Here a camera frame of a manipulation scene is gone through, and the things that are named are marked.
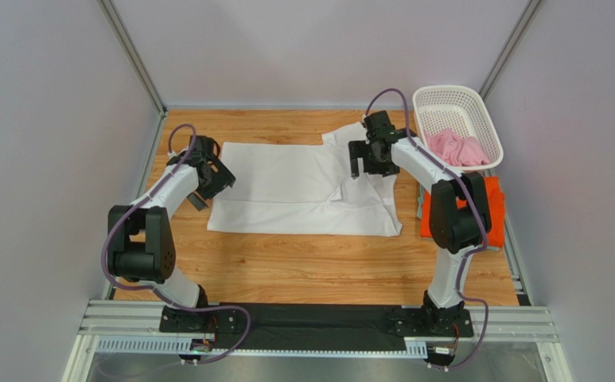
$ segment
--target orange cloth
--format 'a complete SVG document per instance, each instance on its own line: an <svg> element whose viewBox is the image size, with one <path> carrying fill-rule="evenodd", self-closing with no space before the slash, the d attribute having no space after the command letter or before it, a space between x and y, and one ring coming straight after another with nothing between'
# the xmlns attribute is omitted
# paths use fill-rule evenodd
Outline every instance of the orange cloth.
<svg viewBox="0 0 615 382"><path fill-rule="evenodd" d="M498 177L486 177L486 195L488 196L488 209L491 211L491 232L488 233L488 245L502 248L504 246L504 193L500 190ZM422 221L420 224L420 236L432 237L430 233L430 203L432 196L425 191L422 202ZM457 201L458 208L465 207L466 201Z"/></svg>

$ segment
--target pink cloth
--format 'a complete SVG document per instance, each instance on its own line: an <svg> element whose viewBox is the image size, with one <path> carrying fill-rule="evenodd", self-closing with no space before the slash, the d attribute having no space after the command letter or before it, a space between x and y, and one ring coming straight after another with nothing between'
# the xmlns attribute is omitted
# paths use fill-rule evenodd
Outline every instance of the pink cloth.
<svg viewBox="0 0 615 382"><path fill-rule="evenodd" d="M461 138L451 129L427 137L427 143L437 156L452 166L482 166L490 163L474 137Z"/></svg>

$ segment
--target white shirt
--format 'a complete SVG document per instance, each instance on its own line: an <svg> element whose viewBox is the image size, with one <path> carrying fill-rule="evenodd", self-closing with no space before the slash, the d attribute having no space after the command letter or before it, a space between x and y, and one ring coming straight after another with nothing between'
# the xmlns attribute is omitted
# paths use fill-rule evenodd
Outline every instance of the white shirt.
<svg viewBox="0 0 615 382"><path fill-rule="evenodd" d="M224 143L220 160L236 182L213 199L208 230L397 236L396 176L350 176L348 142L365 133L354 123L320 146Z"/></svg>

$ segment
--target plastic basket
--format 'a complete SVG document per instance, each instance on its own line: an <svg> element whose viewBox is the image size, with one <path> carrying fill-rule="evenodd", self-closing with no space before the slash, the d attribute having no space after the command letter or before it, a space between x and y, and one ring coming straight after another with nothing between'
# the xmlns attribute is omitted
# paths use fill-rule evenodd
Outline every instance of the plastic basket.
<svg viewBox="0 0 615 382"><path fill-rule="evenodd" d="M427 86L413 94L413 108L418 135L427 145L426 135L433 136L451 129L462 138L477 138L491 162L483 166L456 166L463 171L483 171L503 160L503 147L491 116L479 94L464 86Z"/></svg>

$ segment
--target gray wall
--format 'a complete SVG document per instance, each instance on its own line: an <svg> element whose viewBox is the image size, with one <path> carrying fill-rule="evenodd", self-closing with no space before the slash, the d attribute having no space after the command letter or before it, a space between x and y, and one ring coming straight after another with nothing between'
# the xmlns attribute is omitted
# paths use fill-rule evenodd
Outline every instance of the gray wall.
<svg viewBox="0 0 615 382"><path fill-rule="evenodd" d="M95 1L0 1L0 381L62 377L156 123Z"/></svg>
<svg viewBox="0 0 615 382"><path fill-rule="evenodd" d="M168 105L365 107L390 86L478 90L526 0L116 5Z"/></svg>
<svg viewBox="0 0 615 382"><path fill-rule="evenodd" d="M615 380L615 2L546 2L488 107L534 300L576 381Z"/></svg>

